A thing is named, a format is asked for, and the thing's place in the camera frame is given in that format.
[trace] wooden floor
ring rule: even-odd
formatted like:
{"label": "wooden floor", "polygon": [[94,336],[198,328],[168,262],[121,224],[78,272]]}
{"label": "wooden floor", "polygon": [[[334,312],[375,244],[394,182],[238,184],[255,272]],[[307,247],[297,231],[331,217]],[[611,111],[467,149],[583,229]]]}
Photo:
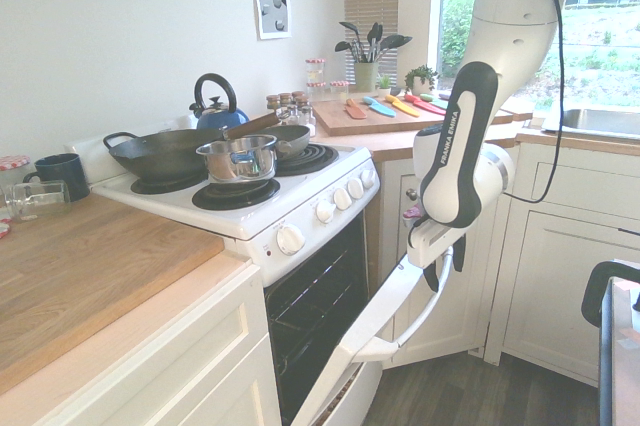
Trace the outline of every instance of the wooden floor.
{"label": "wooden floor", "polygon": [[386,370],[363,426],[597,426],[598,391],[512,356]]}

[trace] drawer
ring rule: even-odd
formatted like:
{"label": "drawer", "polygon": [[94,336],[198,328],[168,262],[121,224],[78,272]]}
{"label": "drawer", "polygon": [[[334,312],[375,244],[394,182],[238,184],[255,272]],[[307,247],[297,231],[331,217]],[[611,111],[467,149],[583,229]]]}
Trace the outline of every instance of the drawer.
{"label": "drawer", "polygon": [[[532,198],[544,192],[551,164],[538,162]],[[640,219],[640,175],[594,171],[559,165],[545,202]]]}
{"label": "drawer", "polygon": [[204,369],[223,378],[265,334],[262,281],[252,265],[187,307],[46,424],[144,424]]}
{"label": "drawer", "polygon": [[204,374],[146,426],[280,426],[269,336],[228,375]]}

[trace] window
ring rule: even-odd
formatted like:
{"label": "window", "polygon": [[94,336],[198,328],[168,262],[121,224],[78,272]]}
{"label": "window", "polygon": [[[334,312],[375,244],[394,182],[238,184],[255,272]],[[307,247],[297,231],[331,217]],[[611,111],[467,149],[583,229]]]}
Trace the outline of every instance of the window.
{"label": "window", "polygon": [[[566,0],[565,100],[640,106],[640,0]],[[474,0],[442,0],[438,87],[448,89],[464,55]],[[547,110],[559,97],[557,39],[536,75],[514,96]]]}

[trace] white cabinet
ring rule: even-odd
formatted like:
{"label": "white cabinet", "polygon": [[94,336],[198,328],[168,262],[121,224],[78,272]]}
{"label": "white cabinet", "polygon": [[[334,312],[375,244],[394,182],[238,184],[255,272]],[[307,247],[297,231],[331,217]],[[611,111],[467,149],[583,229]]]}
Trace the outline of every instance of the white cabinet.
{"label": "white cabinet", "polygon": [[[379,231],[378,237],[368,236],[368,241],[378,248],[372,256],[377,258],[377,264],[373,266],[378,269],[373,276],[379,278],[379,285],[406,252],[409,230],[401,216],[417,202],[407,196],[407,190],[418,190],[419,186],[411,160],[385,162],[377,167],[381,176],[380,214],[375,218],[368,217],[367,221],[368,224],[374,220],[378,222],[368,228],[368,233]],[[484,211],[468,232],[462,273],[452,273],[431,316],[387,367],[467,350],[482,354],[499,259],[490,258],[490,247],[492,241],[502,244],[506,222],[507,208],[500,204]],[[390,336],[400,335],[424,309],[432,294],[426,282],[421,281],[382,336],[390,339]]]}
{"label": "white cabinet", "polygon": [[41,424],[280,426],[270,351],[262,281],[251,265],[187,306]]}
{"label": "white cabinet", "polygon": [[[538,197],[553,148],[521,146],[515,193]],[[598,330],[582,317],[589,275],[605,260],[640,261],[640,157],[563,149],[547,199],[513,201],[485,359],[502,351],[595,385]]]}

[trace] franka emika robot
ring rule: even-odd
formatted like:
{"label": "franka emika robot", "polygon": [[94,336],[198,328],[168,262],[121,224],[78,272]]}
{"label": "franka emika robot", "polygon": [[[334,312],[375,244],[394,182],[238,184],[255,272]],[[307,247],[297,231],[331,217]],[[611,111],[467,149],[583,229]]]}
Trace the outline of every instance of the franka emika robot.
{"label": "franka emika robot", "polygon": [[412,265],[425,270],[434,290],[435,259],[445,251],[451,254],[448,248],[454,243],[464,249],[465,232],[513,180],[507,152],[483,144],[484,137],[507,98],[542,64],[563,4],[564,0],[475,0],[442,130],[420,131],[413,145],[425,214],[409,233],[407,255]]}

